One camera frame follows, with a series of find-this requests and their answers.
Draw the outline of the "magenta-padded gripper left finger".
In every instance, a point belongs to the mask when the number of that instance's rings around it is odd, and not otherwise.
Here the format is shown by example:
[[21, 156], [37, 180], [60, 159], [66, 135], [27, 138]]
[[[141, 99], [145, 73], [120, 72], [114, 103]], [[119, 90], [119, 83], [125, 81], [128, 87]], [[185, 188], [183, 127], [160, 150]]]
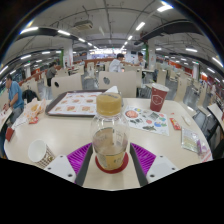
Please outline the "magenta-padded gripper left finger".
[[69, 155], [57, 156], [44, 170], [82, 186], [92, 153], [92, 144], [88, 143]]

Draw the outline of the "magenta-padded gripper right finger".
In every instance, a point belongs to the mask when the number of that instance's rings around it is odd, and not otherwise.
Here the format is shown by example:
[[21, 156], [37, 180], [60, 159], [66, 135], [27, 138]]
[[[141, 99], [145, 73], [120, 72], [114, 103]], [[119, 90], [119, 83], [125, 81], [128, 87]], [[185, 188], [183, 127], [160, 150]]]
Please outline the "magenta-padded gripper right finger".
[[134, 143], [130, 144], [130, 154], [141, 186], [178, 171], [178, 168], [167, 157], [163, 155], [156, 156]]

